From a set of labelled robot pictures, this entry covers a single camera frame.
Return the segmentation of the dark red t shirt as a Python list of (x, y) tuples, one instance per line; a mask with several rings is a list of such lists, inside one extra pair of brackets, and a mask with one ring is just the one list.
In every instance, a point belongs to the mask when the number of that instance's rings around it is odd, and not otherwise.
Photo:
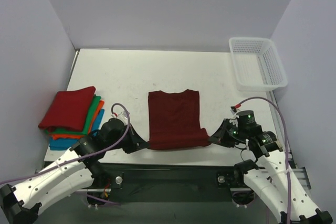
[(210, 145), (207, 131), (200, 126), (198, 91), (152, 91), (148, 94), (148, 106), (150, 149), (163, 151)]

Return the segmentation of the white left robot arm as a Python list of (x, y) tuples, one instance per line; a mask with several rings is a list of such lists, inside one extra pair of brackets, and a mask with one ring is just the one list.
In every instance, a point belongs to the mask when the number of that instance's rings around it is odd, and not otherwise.
[(72, 193), (100, 188), (111, 180), (99, 162), (109, 150), (130, 154), (149, 148), (132, 125), (110, 119), (81, 137), (58, 159), (16, 185), (1, 187), (1, 210), (9, 223), (34, 223), (48, 207)]

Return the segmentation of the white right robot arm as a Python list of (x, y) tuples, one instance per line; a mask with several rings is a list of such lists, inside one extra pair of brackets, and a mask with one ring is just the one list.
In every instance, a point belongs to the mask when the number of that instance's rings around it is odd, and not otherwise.
[(240, 111), (233, 119), (223, 119), (209, 142), (223, 147), (243, 144), (252, 152), (254, 160), (235, 164), (233, 178), (225, 182), (250, 188), (278, 223), (333, 222), (329, 212), (321, 210), (304, 190), (276, 135), (262, 129), (252, 110)]

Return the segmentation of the folded orange t shirt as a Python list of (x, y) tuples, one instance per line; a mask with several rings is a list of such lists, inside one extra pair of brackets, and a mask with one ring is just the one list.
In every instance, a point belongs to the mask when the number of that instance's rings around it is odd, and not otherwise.
[(58, 133), (57, 132), (50, 133), (50, 136), (53, 138), (53, 140), (57, 140), (58, 138), (78, 138), (80, 139), (82, 136), (88, 134), (89, 130), (92, 129), (93, 122), (96, 119), (98, 112), (102, 109), (104, 105), (104, 101), (100, 100), (99, 102), (96, 102), (96, 104), (97, 106), (95, 107), (94, 111), (92, 108), (89, 109), (84, 128), (81, 132), (61, 130), (61, 132), (58, 132)]

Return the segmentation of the folded green t shirt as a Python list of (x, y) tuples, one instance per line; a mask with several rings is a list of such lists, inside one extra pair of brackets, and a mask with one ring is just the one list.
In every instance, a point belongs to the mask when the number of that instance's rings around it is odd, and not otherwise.
[(81, 131), (72, 131), (66, 130), (65, 128), (58, 127), (53, 131), (44, 130), (46, 134), (54, 135), (54, 134), (74, 134), (74, 135), (85, 135), (89, 133), (89, 130), (92, 128), (93, 122), (100, 111), (99, 105), (103, 105), (104, 102), (101, 100), (101, 96), (95, 95), (93, 97), (91, 106), (89, 107), (88, 114), (85, 119), (85, 124)]

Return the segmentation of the folded red t shirt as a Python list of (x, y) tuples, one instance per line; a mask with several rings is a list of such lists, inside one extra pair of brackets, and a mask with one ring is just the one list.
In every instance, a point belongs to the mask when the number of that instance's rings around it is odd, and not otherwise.
[(38, 127), (49, 131), (59, 127), (81, 131), (84, 128), (95, 91), (96, 88), (90, 86), (75, 91), (57, 92)]

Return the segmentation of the folded blue t shirt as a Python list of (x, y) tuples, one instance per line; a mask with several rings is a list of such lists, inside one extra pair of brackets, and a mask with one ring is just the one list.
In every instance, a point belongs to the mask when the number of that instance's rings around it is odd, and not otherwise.
[[(101, 109), (98, 112), (96, 119), (93, 122), (92, 129), (89, 132), (97, 130), (101, 124), (105, 110)], [(78, 138), (58, 138), (53, 140), (52, 137), (49, 138), (49, 147), (52, 151), (64, 151), (70, 148), (78, 141)]]

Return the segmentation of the white plastic basket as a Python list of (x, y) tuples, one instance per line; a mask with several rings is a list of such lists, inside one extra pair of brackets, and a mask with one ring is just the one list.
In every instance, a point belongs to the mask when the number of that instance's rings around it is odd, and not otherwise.
[(272, 40), (232, 37), (229, 49), (239, 91), (269, 92), (288, 85), (286, 72)]

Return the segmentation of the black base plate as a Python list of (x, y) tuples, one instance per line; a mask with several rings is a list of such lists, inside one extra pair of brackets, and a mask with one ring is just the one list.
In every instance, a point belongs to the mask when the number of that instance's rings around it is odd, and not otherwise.
[(255, 194), (232, 166), (103, 164), (104, 173), (88, 188), (111, 201), (226, 202), (249, 204)]

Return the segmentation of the aluminium rail frame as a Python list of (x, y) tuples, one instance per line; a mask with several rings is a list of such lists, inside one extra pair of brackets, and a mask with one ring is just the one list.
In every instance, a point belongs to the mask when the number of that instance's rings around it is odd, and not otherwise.
[[(278, 140), (281, 142), (281, 144), (283, 146), (285, 146), (285, 134), (284, 134), (284, 127), (283, 127), (283, 123), (281, 121), (280, 115), (277, 112), (277, 110), (274, 108), (273, 105), (270, 105), (270, 111), (271, 111), (271, 116), (274, 122), (274, 126), (276, 129), (276, 135)], [(289, 154), (288, 154), (288, 163), (289, 166), (292, 168), (292, 170), (294, 171), (296, 177), (298, 178), (298, 180), (300, 181), (301, 185), (303, 186), (304, 190), (307, 191), (308, 193), (311, 190), (311, 184), (310, 184), (310, 180), (308, 177), (308, 173), (305, 167), (299, 167), (297, 162), (294, 160), (291, 149), (290, 149), (290, 145), (288, 144), (288, 150), (289, 150)]]

